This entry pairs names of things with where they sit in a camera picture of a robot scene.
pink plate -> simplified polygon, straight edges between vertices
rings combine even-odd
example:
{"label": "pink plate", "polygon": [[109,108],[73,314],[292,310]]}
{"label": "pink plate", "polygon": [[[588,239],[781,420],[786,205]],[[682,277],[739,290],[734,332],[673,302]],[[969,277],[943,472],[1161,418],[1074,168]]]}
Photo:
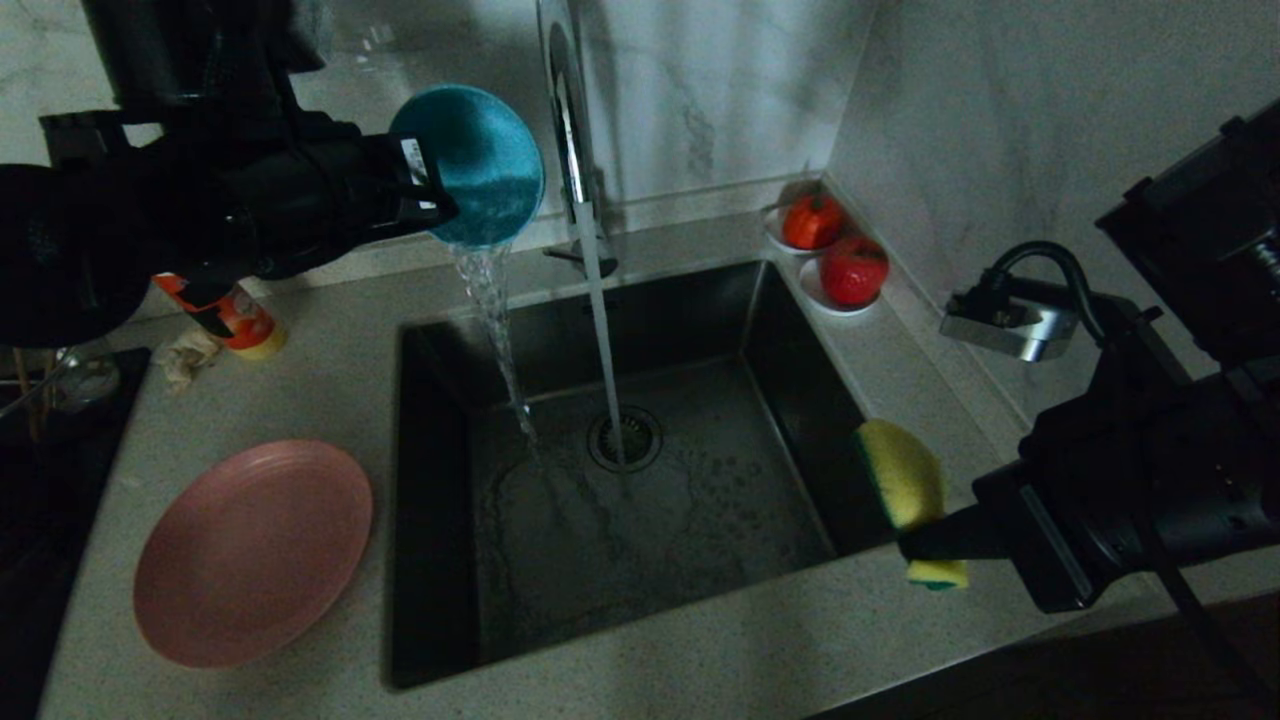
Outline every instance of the pink plate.
{"label": "pink plate", "polygon": [[188,667],[279,650],[351,580],[372,514],[369,478],[332,445],[287,439],[223,460],[151,530],[133,579],[142,637]]}

black stovetop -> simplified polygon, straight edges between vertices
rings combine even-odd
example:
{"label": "black stovetop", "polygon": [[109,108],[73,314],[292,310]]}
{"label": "black stovetop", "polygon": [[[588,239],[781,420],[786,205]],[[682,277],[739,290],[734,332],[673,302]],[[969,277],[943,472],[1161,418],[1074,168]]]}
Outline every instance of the black stovetop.
{"label": "black stovetop", "polygon": [[26,413],[0,418],[0,706],[33,717],[84,542],[146,374],[148,350],[115,354],[116,392],[52,413],[32,447]]}

black cable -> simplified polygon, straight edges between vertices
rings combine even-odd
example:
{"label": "black cable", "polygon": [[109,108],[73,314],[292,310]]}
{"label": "black cable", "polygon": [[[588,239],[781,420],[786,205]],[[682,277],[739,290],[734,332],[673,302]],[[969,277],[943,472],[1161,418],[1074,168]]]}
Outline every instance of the black cable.
{"label": "black cable", "polygon": [[1080,261],[1075,259],[1075,255],[1071,255],[1070,250],[1056,242],[1024,242],[1001,255],[991,269],[996,273],[1007,274],[1014,264],[1027,258],[1047,258],[1062,270],[1062,277],[1066,279],[1066,288],[1071,293],[1071,302],[1075,305],[1075,313],[1080,316],[1080,323],[1088,331],[1093,342],[1098,347],[1103,347],[1106,345],[1106,333],[1102,331],[1102,323],[1098,322],[1097,313],[1093,311],[1089,281],[1084,277],[1084,269],[1080,268]]}
{"label": "black cable", "polygon": [[1134,428],[1133,413],[1129,407],[1128,383],[1125,382],[1124,363],[1119,346],[1112,341],[1105,348],[1112,357],[1112,377],[1115,380],[1115,414],[1116,425],[1120,434],[1123,451],[1120,461],[1124,464],[1121,471],[1134,483],[1137,491],[1130,496],[1130,519],[1142,542],[1143,555],[1147,564],[1165,585],[1165,592],[1174,601],[1178,612],[1181,614],[1192,633],[1199,641],[1201,647],[1221,666],[1231,680],[1244,691],[1245,696],[1258,706],[1266,717],[1280,717],[1280,707],[1276,703],[1276,692],[1258,675],[1257,670],[1240,655],[1240,651],[1228,641],[1222,629],[1213,621],[1213,618],[1204,610],[1196,597],[1187,579],[1183,577],[1174,559],[1165,547],[1165,541],[1156,529],[1156,523],[1151,516],[1151,483],[1143,473],[1142,446]]}

chrome faucet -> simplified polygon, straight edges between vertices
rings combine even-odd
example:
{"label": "chrome faucet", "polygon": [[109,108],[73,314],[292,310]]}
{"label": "chrome faucet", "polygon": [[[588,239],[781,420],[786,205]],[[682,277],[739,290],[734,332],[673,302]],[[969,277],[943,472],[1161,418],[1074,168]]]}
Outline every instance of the chrome faucet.
{"label": "chrome faucet", "polygon": [[556,147],[564,181],[561,188],[564,219],[568,234],[573,238],[570,250],[552,247],[543,252],[549,258],[570,260],[585,274],[580,219],[584,213],[591,213],[600,254],[600,275],[607,277],[618,268],[618,260],[600,222],[600,193],[595,183],[595,159],[591,155],[591,123],[588,120],[586,95],[582,91],[577,28],[570,14],[568,0],[538,0],[538,24]]}

sink drain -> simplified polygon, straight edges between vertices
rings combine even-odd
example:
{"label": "sink drain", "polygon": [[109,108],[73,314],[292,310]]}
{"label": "sink drain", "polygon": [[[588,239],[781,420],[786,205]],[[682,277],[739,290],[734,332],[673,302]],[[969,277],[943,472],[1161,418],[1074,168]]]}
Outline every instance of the sink drain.
{"label": "sink drain", "polygon": [[632,405],[623,405],[622,414],[622,455],[626,462],[618,462],[613,447],[613,420],[605,413],[591,423],[586,433],[586,447],[591,460],[611,473],[635,473],[653,462],[662,450],[662,425],[653,415]]}

